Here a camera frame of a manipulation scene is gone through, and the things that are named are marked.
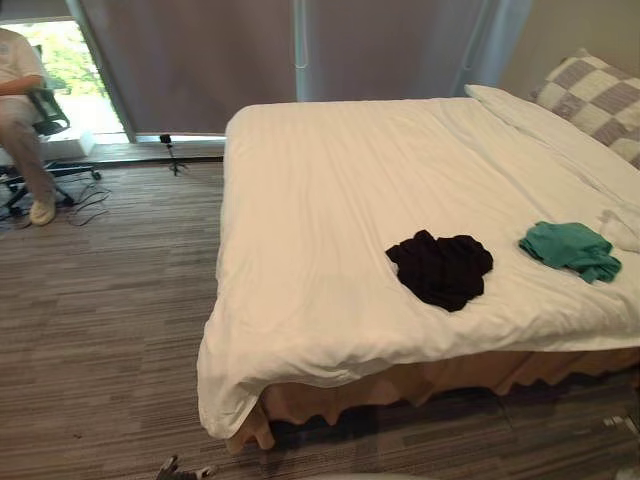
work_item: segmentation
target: tree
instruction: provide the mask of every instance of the tree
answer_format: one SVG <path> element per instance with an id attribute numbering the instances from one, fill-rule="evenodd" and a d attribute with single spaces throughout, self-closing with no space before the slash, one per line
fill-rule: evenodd
<path id="1" fill-rule="evenodd" d="M 107 98 L 87 44 L 73 21 L 12 25 L 29 42 L 42 47 L 42 62 L 49 74 L 50 88 L 67 90 L 69 95 Z"/>

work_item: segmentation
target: white bed sheet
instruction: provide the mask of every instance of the white bed sheet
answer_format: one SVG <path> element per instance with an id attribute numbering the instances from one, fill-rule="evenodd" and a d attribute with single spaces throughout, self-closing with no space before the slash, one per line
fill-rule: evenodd
<path id="1" fill-rule="evenodd" d="M 597 230 L 604 209 L 637 206 L 638 172 L 536 105 L 472 95 L 233 118 L 218 299 L 198 358 L 211 435 L 231 437 L 271 383 L 331 387 L 491 350 L 640 345 L 640 255 L 615 249 L 618 277 L 589 285 L 517 247 L 537 221 Z M 400 284 L 385 250 L 420 229 L 483 243 L 494 257 L 484 295 L 448 313 Z"/>

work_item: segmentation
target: seated person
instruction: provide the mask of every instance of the seated person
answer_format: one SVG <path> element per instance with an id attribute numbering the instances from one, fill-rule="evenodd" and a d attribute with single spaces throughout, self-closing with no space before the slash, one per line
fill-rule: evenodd
<path id="1" fill-rule="evenodd" d="M 33 196 L 29 217 L 46 225 L 56 215 L 53 178 L 45 170 L 40 140 L 33 129 L 37 112 L 25 93 L 44 84 L 40 57 L 22 35 L 0 28 L 0 145 Z"/>

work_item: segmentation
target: striped carpet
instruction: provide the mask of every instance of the striped carpet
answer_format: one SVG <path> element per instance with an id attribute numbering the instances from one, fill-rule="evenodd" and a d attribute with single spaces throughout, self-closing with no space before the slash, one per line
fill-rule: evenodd
<path id="1" fill-rule="evenodd" d="M 172 453 L 186 467 L 218 465 L 225 480 L 608 480 L 639 462 L 637 435 L 604 424 L 638 422 L 625 373 L 356 409 L 336 427 L 276 424 L 276 449 L 228 455 L 200 427 L 195 391 L 215 300 L 222 165 L 192 164 L 177 178 L 158 166 L 103 175 L 109 213 L 85 227 L 64 212 L 45 228 L 0 225 L 0 479 L 149 480 Z"/>

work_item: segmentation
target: green towel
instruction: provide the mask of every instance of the green towel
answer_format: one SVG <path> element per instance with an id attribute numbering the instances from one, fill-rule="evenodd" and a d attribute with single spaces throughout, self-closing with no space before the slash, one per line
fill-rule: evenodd
<path id="1" fill-rule="evenodd" d="M 520 240 L 520 248 L 545 265 L 575 270 L 587 283 L 611 282 L 622 268 L 609 255 L 611 244 L 581 223 L 538 222 Z"/>

